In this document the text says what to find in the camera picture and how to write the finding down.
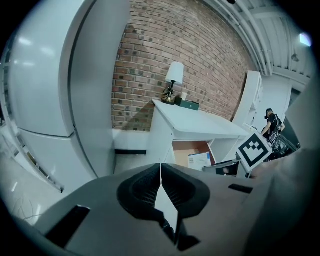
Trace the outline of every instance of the brick wall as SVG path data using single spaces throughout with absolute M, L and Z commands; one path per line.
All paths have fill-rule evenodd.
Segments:
M 115 64 L 112 87 L 114 129 L 150 131 L 154 104 L 168 86 L 172 61 L 184 64 L 187 100 L 230 120 L 245 75 L 255 70 L 236 32 L 195 0 L 132 0 Z

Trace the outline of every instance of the ceiling beam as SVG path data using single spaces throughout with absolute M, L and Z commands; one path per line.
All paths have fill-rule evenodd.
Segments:
M 289 18 L 289 16 L 281 10 L 279 7 L 269 6 L 269 7 L 260 7 L 249 10 L 251 15 L 257 19 L 269 19 L 269 18 Z M 248 16 L 242 11 L 240 12 L 242 17 L 248 21 Z
M 303 74 L 299 74 L 297 72 L 294 72 L 285 68 L 277 67 L 277 66 L 273 67 L 273 73 L 275 75 L 279 75 L 285 78 L 295 80 L 303 85 L 307 85 L 310 81 L 310 78 L 306 77 Z

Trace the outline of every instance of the black slot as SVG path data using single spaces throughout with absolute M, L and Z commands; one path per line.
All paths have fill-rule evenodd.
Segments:
M 89 208 L 77 205 L 45 237 L 57 246 L 65 248 L 89 212 Z
M 241 185 L 237 185 L 237 184 L 230 185 L 229 189 L 240 191 L 240 192 L 243 192 L 243 193 L 246 193 L 246 194 L 250 194 L 252 192 L 252 190 L 253 190 L 252 187 L 241 186 Z

